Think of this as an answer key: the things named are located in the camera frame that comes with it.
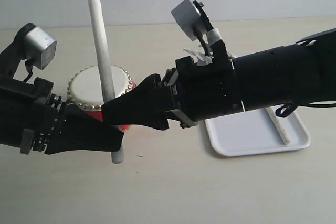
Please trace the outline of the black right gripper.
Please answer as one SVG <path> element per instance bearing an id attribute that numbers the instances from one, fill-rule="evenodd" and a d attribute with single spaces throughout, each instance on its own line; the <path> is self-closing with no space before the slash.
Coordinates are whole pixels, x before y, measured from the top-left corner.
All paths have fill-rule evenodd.
<path id="1" fill-rule="evenodd" d="M 197 123 L 243 112 L 238 80 L 225 43 L 220 40 L 210 48 L 212 63 L 198 66 L 190 56 L 180 58 L 162 81 L 159 74 L 151 74 L 130 92 L 103 104 L 103 121 L 164 131 L 169 128 L 168 119 L 189 127 L 182 119 L 184 115 Z"/>

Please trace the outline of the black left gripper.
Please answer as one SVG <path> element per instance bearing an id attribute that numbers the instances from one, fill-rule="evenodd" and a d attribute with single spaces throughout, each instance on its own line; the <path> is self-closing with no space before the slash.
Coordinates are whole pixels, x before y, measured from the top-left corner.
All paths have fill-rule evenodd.
<path id="1" fill-rule="evenodd" d="M 19 152 L 31 151 L 46 155 L 69 151 L 118 151 L 124 133 L 108 124 L 95 119 L 73 103 L 63 103 L 62 96 L 52 92 L 54 84 L 46 79 L 36 78 L 26 118 L 23 121 L 22 139 Z M 57 122 L 60 109 L 60 135 L 51 134 Z"/>

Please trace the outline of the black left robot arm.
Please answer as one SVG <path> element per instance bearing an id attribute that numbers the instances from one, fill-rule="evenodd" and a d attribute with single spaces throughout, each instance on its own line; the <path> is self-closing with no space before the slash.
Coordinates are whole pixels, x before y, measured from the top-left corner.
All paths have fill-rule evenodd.
<path id="1" fill-rule="evenodd" d="M 53 60 L 56 46 L 51 35 L 28 23 L 1 52 L 1 144 L 25 155 L 119 150 L 122 131 L 55 95 L 53 82 L 28 83 L 33 67 L 43 70 Z"/>

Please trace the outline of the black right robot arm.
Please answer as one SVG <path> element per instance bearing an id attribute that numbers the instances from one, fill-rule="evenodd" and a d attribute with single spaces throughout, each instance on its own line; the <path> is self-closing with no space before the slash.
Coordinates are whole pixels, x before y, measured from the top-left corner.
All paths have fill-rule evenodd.
<path id="1" fill-rule="evenodd" d="M 164 77 L 151 74 L 132 91 L 105 103 L 103 120 L 167 130 L 199 121 L 276 106 L 289 116 L 297 107 L 335 106 L 335 30 L 330 29 L 253 54 L 233 57 L 222 40 L 211 45 L 211 63 L 177 59 Z"/>

